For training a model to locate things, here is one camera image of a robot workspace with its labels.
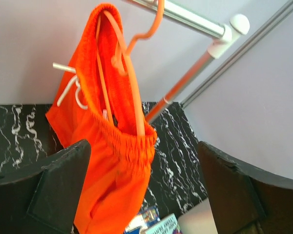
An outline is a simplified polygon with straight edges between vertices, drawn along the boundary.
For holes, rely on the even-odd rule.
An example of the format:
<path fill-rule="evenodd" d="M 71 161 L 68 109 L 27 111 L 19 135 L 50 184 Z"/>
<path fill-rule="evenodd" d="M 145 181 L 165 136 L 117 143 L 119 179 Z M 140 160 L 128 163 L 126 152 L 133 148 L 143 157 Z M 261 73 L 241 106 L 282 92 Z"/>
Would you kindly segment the orange plastic hanger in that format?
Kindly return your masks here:
<path fill-rule="evenodd" d="M 165 8 L 165 1 L 164 0 L 148 0 L 147 3 L 151 4 L 157 4 L 157 13 L 155 16 L 155 19 L 150 27 L 150 29 L 145 33 L 138 33 L 134 35 L 129 43 L 129 45 L 126 45 L 124 36 L 118 26 L 118 23 L 116 22 L 115 18 L 112 16 L 112 14 L 108 11 L 103 11 L 103 14 L 107 17 L 110 24 L 112 25 L 112 28 L 116 34 L 120 49 L 121 49 L 121 55 L 120 58 L 125 60 L 126 68 L 127 68 L 127 74 L 130 81 L 131 91 L 132 91 L 132 98 L 133 98 L 133 104 L 134 104 L 134 111 L 135 111 L 135 119 L 136 119 L 136 130 L 138 136 L 144 136 L 145 135 L 145 125 L 144 125 L 144 114 L 141 107 L 141 97 L 140 97 L 140 91 L 136 79 L 135 70 L 130 58 L 130 53 L 133 50 L 136 42 L 140 39 L 149 39 L 152 37 L 156 30 L 158 29 L 164 14 L 164 8 Z"/>

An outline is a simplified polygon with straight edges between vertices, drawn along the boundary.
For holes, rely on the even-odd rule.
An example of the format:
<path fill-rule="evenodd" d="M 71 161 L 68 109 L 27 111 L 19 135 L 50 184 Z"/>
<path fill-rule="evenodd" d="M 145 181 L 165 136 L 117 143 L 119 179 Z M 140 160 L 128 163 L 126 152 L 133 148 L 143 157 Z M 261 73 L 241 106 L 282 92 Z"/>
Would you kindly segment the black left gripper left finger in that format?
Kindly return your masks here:
<path fill-rule="evenodd" d="M 0 234 L 69 234 L 91 154 L 87 140 L 0 175 Z"/>

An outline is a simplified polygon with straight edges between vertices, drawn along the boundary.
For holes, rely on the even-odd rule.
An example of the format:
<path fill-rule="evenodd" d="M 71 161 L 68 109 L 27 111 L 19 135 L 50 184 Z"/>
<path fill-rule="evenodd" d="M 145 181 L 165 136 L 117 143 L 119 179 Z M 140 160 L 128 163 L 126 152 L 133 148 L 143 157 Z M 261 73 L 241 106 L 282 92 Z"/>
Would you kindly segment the orange shorts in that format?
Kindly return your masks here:
<path fill-rule="evenodd" d="M 91 156 L 74 224 L 81 234 L 121 234 L 141 208 L 155 155 L 156 131 L 145 123 L 138 136 L 128 76 L 112 65 L 118 43 L 108 20 L 121 17 L 110 3 L 90 14 L 81 40 L 69 62 L 47 120 L 61 145 L 82 139 Z"/>

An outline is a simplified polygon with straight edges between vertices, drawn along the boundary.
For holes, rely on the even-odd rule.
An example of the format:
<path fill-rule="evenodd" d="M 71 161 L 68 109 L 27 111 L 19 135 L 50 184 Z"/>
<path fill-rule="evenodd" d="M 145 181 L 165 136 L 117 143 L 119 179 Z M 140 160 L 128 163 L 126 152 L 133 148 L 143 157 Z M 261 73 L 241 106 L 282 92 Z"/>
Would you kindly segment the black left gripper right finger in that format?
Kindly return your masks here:
<path fill-rule="evenodd" d="M 293 234 L 293 179 L 200 141 L 198 157 L 220 234 Z"/>

